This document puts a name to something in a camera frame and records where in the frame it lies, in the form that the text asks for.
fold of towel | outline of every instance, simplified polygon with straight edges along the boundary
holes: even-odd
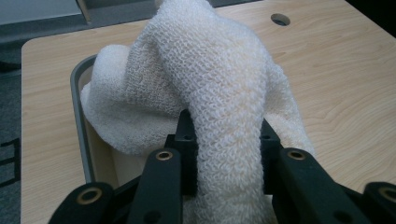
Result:
[[[199,152],[198,193],[184,223],[272,223],[263,195],[260,129],[313,153],[287,77],[245,25],[205,0],[165,0],[131,47],[108,46],[81,93],[87,120],[115,149],[163,146],[188,108]]]

white cloth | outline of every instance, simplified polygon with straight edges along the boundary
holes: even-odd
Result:
[[[108,46],[81,93],[84,113],[114,148],[163,145],[188,108],[199,153],[198,194],[184,223],[271,223],[263,195],[260,129],[313,153],[287,77],[245,25],[205,0],[165,0],[130,48]]]

brass screw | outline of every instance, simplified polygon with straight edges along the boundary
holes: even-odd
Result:
[[[389,187],[382,187],[379,188],[379,194],[382,197],[388,199],[389,201],[396,203],[396,189],[389,188]]]
[[[96,202],[98,199],[100,199],[100,197],[102,197],[102,190],[96,187],[92,187],[92,188],[88,188],[88,189],[84,189],[78,196],[77,196],[77,203],[82,204],[82,205],[86,205],[86,204],[90,204],[90,203],[94,203]]]
[[[173,154],[170,151],[161,151],[161,152],[157,153],[157,155],[155,156],[155,158],[157,158],[157,160],[159,160],[159,161],[168,161],[172,157],[173,157]]]
[[[305,155],[299,151],[290,151],[290,152],[288,152],[288,156],[292,159],[297,160],[297,161],[305,160]]]

terry cloth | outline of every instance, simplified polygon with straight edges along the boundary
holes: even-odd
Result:
[[[184,223],[273,223],[262,192],[260,130],[313,153],[287,77],[245,25],[205,0],[165,0],[130,47],[108,46],[81,101],[87,120],[132,154],[163,145],[188,108],[199,152],[198,193]]]

black mount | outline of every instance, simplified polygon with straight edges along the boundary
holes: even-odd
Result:
[[[262,123],[265,194],[273,195],[279,224],[396,223],[396,186],[369,183],[363,194],[335,183],[309,153],[283,148],[266,120]],[[182,223],[183,196],[197,192],[198,145],[187,110],[176,134],[149,156],[143,174],[113,190],[88,183],[73,190],[49,223]]]

